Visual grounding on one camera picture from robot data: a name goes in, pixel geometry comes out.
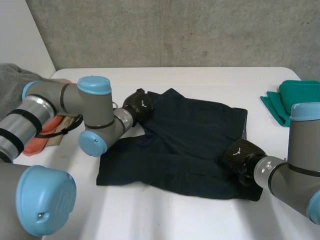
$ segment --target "green towel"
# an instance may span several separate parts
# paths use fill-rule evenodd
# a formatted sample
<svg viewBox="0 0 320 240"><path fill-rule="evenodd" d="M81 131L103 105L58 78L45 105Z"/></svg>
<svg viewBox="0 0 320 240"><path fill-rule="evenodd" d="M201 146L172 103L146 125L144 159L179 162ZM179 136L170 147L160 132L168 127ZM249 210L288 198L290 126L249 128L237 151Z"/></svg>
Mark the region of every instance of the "green towel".
<svg viewBox="0 0 320 240"><path fill-rule="evenodd" d="M267 91L266 95L260 99L274 119L289 127L292 105L320 102L320 82L286 80L279 86L279 92Z"/></svg>

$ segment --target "black band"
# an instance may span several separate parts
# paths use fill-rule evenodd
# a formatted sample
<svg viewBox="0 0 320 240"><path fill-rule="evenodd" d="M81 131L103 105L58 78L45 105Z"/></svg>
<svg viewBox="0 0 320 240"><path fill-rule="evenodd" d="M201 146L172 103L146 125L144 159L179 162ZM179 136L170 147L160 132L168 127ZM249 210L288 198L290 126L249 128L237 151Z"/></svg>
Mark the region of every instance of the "black band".
<svg viewBox="0 0 320 240"><path fill-rule="evenodd" d="M47 98L45 98L44 96L38 95L38 94L30 94L29 96L35 96L35 97L38 97L40 99L45 100L53 109L54 115L57 115L57 109L55 108L55 105L53 105L52 102L50 102Z"/></svg>
<svg viewBox="0 0 320 240"><path fill-rule="evenodd" d="M112 122L109 122L108 124L106 125L102 125L102 126L89 126L87 124L84 124L86 128L88 129L105 129L107 127L110 127L112 124L114 124L115 120L113 119Z"/></svg>
<svg viewBox="0 0 320 240"><path fill-rule="evenodd" d="M20 153L22 153L22 151L25 149L23 142L8 130L0 128L0 136L9 140L16 147L16 149L18 150L18 155L20 155Z"/></svg>
<svg viewBox="0 0 320 240"><path fill-rule="evenodd" d="M126 132L126 127L125 127L124 122L123 122L118 116L114 115L114 117L120 121L120 123L121 123L121 125L122 125L122 128L123 128L123 134L125 134L125 132Z"/></svg>
<svg viewBox="0 0 320 240"><path fill-rule="evenodd" d="M269 179L268 179L268 187L269 187L269 191L272 195L274 195L274 193L272 192L271 189L271 181L272 181L272 177L274 176L275 172L278 170L278 168L280 168L281 166L288 164L287 162L283 162L280 163L279 165L275 166L275 168L272 170L272 172L270 173Z"/></svg>
<svg viewBox="0 0 320 240"><path fill-rule="evenodd" d="M28 119L35 127L36 134L39 134L42 131L42 124L41 124L40 120L35 115L33 115L31 112L26 111L24 109L15 109L15 110L11 111L8 115L10 115L10 114L19 114L19 115L23 116L24 118Z"/></svg>
<svg viewBox="0 0 320 240"><path fill-rule="evenodd" d="M295 171L297 173L300 173L300 174L313 176L313 177L320 177L320 172L318 172L318 171L303 169L303 168L300 168L297 166L293 166L291 164L289 164L289 169L291 169L292 171Z"/></svg>
<svg viewBox="0 0 320 240"><path fill-rule="evenodd" d="M0 159L2 159L5 163L12 164L11 159L2 151L0 151Z"/></svg>
<svg viewBox="0 0 320 240"><path fill-rule="evenodd" d="M65 112L65 113L69 113L65 107L65 103L64 103L64 96L65 96L65 91L66 91L66 88L70 85L70 83L67 83L66 85L63 86L63 88L61 89L61 93L60 93L60 105L61 105L61 108L62 110Z"/></svg>

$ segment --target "table surface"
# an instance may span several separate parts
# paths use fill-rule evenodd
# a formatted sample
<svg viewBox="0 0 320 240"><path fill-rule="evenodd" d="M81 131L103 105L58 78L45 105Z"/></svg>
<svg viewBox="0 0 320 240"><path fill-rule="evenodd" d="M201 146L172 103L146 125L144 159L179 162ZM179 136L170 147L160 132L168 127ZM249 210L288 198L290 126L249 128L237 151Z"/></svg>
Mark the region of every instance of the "table surface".
<svg viewBox="0 0 320 240"><path fill-rule="evenodd" d="M283 67L172 67L62 69L52 78L77 82L84 76L110 79L113 101L122 105L138 88L163 93L174 88L188 98L248 110L247 139L268 155L287 157L289 128L273 119L260 96L285 80L299 80ZM77 199L67 224L47 240L316 240L320 226L263 191L260 201L183 196L142 183L96 186L99 158L78 146L81 125L61 145L21 155L15 163L68 171ZM126 136L143 134L140 126Z"/></svg>

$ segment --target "black cloth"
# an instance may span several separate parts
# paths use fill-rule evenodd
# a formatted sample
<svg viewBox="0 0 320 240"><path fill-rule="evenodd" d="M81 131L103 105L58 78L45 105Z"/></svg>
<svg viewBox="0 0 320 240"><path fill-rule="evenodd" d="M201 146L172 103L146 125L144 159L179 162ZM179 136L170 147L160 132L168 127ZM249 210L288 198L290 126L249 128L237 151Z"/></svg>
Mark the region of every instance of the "black cloth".
<svg viewBox="0 0 320 240"><path fill-rule="evenodd" d="M101 156L97 185L139 181L188 196L259 200L260 187L243 186L221 165L226 149L243 136L247 110L185 98L174 89L148 96L154 111L141 124L145 135L119 139Z"/></svg>

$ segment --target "cable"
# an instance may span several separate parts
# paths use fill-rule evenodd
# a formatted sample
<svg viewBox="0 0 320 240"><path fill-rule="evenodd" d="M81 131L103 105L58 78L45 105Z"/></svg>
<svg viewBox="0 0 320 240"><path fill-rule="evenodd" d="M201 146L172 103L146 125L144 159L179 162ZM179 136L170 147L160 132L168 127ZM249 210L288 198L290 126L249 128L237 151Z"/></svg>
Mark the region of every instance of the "cable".
<svg viewBox="0 0 320 240"><path fill-rule="evenodd" d="M70 126L62 129L60 132L55 132L55 133L51 133L51 134L47 134L47 135L41 135L38 134L35 137L39 138L39 139L49 139L49 138L53 138L59 135L66 135L68 134L68 132L76 129L77 127L80 126L80 124L83 122L84 118L82 115L78 115L75 117L74 121L70 124Z"/></svg>

